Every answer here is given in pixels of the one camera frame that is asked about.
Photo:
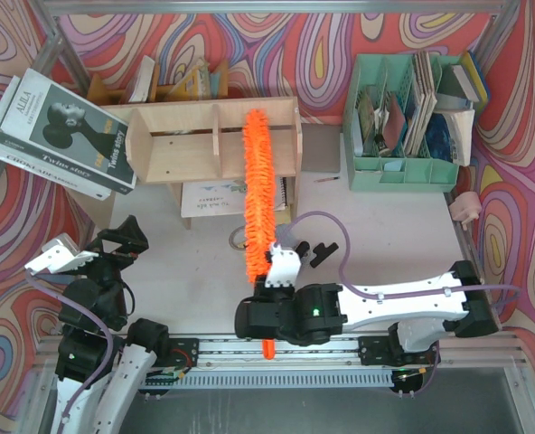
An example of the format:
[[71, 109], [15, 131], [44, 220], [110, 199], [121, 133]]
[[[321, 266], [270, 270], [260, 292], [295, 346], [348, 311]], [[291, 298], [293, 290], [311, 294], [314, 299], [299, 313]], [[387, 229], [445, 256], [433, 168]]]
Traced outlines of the small stapler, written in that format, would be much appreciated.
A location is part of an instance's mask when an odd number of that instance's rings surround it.
[[304, 258], [310, 251], [310, 244], [307, 241], [301, 241], [296, 246], [296, 254], [300, 259]]

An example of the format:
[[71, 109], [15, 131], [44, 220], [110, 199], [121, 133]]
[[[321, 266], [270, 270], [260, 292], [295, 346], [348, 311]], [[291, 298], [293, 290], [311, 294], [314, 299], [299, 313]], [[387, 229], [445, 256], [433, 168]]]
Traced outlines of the orange microfiber duster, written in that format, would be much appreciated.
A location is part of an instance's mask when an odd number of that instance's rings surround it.
[[276, 174], [268, 117], [260, 109], [246, 115], [243, 128], [245, 184], [246, 272], [254, 295], [241, 306], [240, 319], [246, 337], [268, 339], [269, 298], [261, 295], [271, 267], [270, 246], [276, 240]]

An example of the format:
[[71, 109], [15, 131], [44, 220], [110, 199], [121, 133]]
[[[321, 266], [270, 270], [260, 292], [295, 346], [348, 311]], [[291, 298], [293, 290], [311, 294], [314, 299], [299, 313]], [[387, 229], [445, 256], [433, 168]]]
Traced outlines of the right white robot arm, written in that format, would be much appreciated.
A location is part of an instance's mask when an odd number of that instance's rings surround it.
[[239, 338], [310, 346], [381, 322], [389, 325], [386, 348], [396, 357], [424, 353], [449, 334], [474, 338], [501, 328], [467, 260], [433, 278], [354, 291], [337, 283], [270, 287], [259, 278], [253, 295], [239, 302], [234, 327]]

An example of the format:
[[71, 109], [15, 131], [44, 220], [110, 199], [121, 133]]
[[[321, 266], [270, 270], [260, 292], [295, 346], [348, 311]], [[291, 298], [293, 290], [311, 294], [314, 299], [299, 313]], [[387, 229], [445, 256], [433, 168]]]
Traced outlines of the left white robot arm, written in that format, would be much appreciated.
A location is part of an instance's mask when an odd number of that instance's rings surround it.
[[54, 433], [117, 433], [147, 371], [169, 349], [166, 325], [129, 323], [121, 272], [149, 247], [135, 216], [99, 232], [90, 261], [60, 294]]

